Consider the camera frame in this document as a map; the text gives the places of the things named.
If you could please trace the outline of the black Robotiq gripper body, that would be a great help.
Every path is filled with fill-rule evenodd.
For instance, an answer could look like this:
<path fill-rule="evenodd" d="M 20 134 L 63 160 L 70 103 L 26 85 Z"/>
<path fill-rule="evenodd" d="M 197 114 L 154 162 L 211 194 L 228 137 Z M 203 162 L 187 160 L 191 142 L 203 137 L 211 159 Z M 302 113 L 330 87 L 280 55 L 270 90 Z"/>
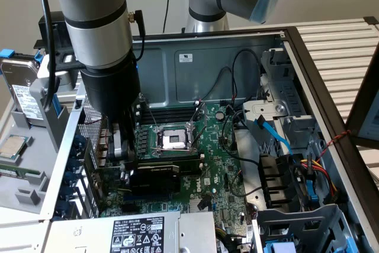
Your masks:
<path fill-rule="evenodd" d="M 108 69 L 82 69 L 81 77 L 92 107 L 111 123 L 124 124 L 140 93 L 136 58 L 127 56 Z"/>

